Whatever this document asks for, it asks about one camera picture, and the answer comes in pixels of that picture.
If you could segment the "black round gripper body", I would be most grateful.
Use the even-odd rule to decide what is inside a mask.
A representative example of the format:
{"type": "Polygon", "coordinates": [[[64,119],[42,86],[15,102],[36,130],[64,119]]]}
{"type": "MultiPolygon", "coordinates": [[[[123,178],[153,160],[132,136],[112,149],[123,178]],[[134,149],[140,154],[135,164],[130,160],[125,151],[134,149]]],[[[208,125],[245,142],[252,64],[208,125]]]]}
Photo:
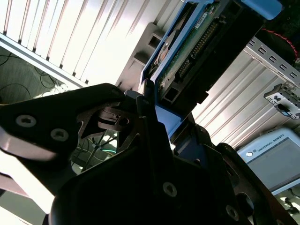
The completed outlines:
{"type": "Polygon", "coordinates": [[[221,155],[201,147],[194,161],[168,144],[132,146],[72,178],[54,199],[52,225],[193,225],[219,221],[213,187],[221,155]]]}

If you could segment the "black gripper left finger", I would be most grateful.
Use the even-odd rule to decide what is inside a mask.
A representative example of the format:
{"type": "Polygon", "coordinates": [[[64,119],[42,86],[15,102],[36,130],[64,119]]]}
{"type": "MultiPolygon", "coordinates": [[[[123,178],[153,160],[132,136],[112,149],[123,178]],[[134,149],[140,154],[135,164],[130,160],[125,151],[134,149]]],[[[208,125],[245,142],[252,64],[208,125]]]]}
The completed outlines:
{"type": "Polygon", "coordinates": [[[94,202],[99,191],[114,201],[178,202],[183,186],[176,174],[165,127],[155,110],[155,87],[122,92],[103,83],[0,108],[2,189],[36,193],[66,202],[94,202]],[[120,132],[116,157],[73,177],[68,162],[80,140],[120,132]]]}

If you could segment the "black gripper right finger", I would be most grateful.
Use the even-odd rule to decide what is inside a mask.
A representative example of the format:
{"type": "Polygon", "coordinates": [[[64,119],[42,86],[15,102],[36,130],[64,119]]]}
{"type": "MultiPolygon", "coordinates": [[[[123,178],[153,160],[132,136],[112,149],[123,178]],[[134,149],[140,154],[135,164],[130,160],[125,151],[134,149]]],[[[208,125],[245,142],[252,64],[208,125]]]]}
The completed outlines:
{"type": "Polygon", "coordinates": [[[206,129],[193,126],[192,136],[200,157],[196,159],[207,169],[213,196],[220,204],[220,222],[224,225],[294,225],[296,221],[277,201],[237,152],[228,144],[215,146],[206,129]]]}

